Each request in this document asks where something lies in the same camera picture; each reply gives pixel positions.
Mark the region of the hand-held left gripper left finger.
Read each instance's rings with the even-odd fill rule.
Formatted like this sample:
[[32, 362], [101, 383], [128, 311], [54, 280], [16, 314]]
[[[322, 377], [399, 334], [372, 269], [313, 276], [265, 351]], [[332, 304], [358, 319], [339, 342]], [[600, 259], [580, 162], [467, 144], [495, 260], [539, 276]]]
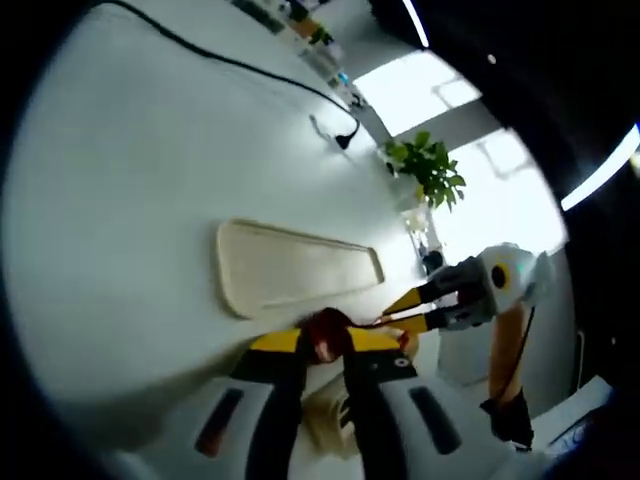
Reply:
[[257, 338], [231, 373], [187, 397], [139, 454], [121, 454], [123, 479], [285, 479], [302, 417], [306, 338]]

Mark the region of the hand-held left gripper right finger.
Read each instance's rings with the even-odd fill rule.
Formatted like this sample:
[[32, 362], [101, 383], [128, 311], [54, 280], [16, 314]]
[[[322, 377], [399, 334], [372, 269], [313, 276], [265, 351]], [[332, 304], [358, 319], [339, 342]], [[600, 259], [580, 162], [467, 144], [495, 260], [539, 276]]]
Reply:
[[368, 479], [541, 479], [545, 455], [494, 436], [488, 415], [423, 377], [392, 338], [350, 328], [344, 379]]

